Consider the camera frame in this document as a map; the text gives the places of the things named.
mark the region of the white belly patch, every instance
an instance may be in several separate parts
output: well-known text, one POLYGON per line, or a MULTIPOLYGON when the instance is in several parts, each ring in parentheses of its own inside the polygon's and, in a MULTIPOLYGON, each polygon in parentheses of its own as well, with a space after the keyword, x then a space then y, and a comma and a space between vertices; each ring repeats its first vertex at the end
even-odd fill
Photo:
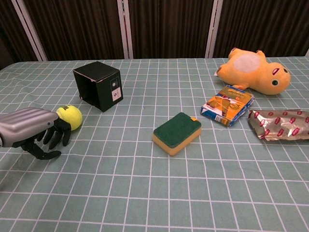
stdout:
POLYGON ((245 54, 234 61, 234 68, 243 73, 251 73, 260 67, 260 57, 256 54, 245 54))

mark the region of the black box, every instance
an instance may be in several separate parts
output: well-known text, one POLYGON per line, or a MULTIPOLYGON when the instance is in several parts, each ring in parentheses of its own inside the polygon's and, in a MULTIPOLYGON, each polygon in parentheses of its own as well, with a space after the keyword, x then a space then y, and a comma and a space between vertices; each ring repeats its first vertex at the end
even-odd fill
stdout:
POLYGON ((101 62, 73 70, 79 96, 105 112, 123 99, 120 71, 101 62))

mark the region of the robotic hand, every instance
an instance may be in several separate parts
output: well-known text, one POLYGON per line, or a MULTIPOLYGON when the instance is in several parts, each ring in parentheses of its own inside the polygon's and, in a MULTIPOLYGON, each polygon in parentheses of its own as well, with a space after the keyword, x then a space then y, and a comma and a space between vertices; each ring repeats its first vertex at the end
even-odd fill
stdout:
POLYGON ((0 116, 0 147, 21 147, 40 160, 50 160, 61 155, 60 151, 45 153, 35 139, 49 144, 53 149, 61 140, 66 146, 71 134, 70 123, 59 118, 58 114, 40 108, 25 108, 0 116))

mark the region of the orange stuffed toy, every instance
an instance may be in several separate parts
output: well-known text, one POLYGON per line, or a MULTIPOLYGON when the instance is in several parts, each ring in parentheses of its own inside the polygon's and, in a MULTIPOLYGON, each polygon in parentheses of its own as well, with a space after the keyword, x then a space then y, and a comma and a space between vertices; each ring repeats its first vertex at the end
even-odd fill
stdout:
POLYGON ((228 62, 216 74, 235 88, 254 89, 266 95, 283 92, 290 84, 291 75, 279 63, 268 63, 262 51, 256 53, 233 48, 228 62))

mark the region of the grid tablecloth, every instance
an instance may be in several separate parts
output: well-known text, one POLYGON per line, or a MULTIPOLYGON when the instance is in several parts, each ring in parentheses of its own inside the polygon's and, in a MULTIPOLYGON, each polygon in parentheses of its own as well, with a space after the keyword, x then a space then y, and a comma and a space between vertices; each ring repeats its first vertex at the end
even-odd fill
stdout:
MULTIPOLYGON (((87 61, 21 62, 0 71, 0 115, 77 106, 82 126, 58 159, 0 149, 0 231, 309 231, 309 143, 259 140, 247 113, 226 128, 200 114, 225 84, 216 59, 101 60, 121 72, 124 99, 106 112, 80 100, 72 70, 87 61), (151 141, 179 112, 202 134, 174 157, 151 141)), ((269 58, 291 72, 252 109, 309 111, 309 59, 269 58)))

